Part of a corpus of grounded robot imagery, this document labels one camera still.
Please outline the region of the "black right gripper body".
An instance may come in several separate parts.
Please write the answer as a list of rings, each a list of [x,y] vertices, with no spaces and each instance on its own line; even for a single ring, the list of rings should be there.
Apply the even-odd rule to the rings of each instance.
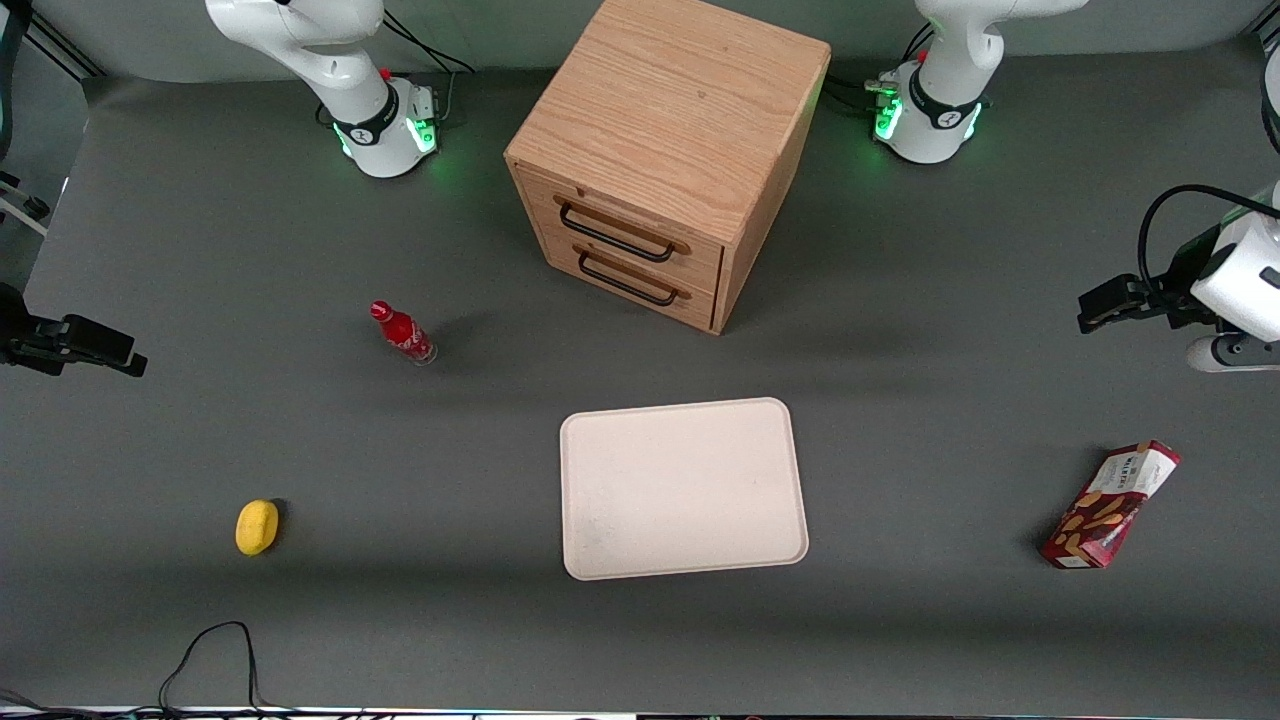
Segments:
[[[65,361],[58,343],[58,337],[47,334],[45,322],[33,316],[23,293],[6,283],[1,283],[1,363],[8,366],[24,366],[45,375],[60,375]]]

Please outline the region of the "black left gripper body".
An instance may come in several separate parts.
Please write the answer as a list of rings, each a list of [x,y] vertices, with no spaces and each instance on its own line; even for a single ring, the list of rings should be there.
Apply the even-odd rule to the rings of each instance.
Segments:
[[[1148,300],[1152,316],[1164,316],[1174,331],[1189,325],[1217,329],[1219,316],[1190,293],[1192,286],[1210,264],[1219,237],[1198,234],[1172,255],[1167,269],[1151,278],[1153,293]]]

